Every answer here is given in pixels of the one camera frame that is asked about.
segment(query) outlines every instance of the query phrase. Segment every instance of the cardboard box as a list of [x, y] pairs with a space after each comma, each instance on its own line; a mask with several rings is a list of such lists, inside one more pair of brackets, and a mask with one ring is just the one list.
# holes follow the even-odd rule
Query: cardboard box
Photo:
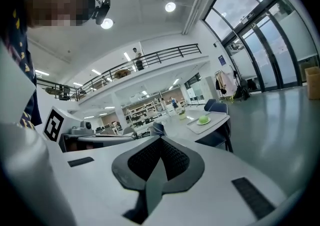
[[311, 67], [305, 69], [308, 98], [320, 99], [320, 68]]

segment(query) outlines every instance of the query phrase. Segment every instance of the doorway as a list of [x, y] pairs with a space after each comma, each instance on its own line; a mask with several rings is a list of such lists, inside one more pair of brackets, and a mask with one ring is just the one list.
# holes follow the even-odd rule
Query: doorway
[[263, 13], [238, 37], [250, 56], [263, 91], [299, 85], [294, 55], [268, 13]]

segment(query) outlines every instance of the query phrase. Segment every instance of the ceiling light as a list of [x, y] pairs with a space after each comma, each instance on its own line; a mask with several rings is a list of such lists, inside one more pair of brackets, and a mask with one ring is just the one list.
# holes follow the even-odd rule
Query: ceiling light
[[176, 4], [173, 2], [169, 2], [168, 4], [165, 5], [165, 10], [167, 12], [172, 12], [176, 9]]
[[110, 29], [112, 25], [114, 25], [114, 22], [111, 19], [106, 18], [103, 20], [101, 27], [106, 30], [106, 29]]
[[99, 76], [101, 75], [101, 73], [99, 71], [96, 71], [95, 69], [92, 69], [91, 71], [94, 72], [95, 74], [98, 74]]
[[124, 54], [125, 58], [128, 60], [128, 62], [130, 62], [131, 59], [130, 59], [129, 55], [126, 52], [124, 52], [123, 54]]
[[42, 74], [42, 75], [45, 75], [45, 76], [49, 76], [49, 74], [48, 73], [45, 73], [45, 72], [43, 72], [43, 71], [40, 71], [40, 70], [35, 70], [35, 72], [36, 73], [39, 73], [39, 74]]

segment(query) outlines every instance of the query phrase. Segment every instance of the white plate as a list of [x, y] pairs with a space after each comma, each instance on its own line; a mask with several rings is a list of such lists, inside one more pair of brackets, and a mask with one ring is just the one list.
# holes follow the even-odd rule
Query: white plate
[[211, 121], [211, 118], [209, 117], [209, 120], [208, 120], [207, 122], [201, 124], [201, 123], [199, 122], [199, 119], [198, 119], [198, 121], [196, 122], [196, 124], [199, 125], [199, 126], [201, 126], [201, 125], [208, 124], [210, 121]]

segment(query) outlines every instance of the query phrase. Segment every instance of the green ball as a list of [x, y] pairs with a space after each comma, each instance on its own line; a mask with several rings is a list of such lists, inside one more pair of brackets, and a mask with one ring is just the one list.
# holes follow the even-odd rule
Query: green ball
[[205, 115], [204, 115], [204, 116], [199, 117], [199, 123], [200, 123], [200, 124], [207, 123], [208, 120], [209, 120], [208, 116], [205, 116]]

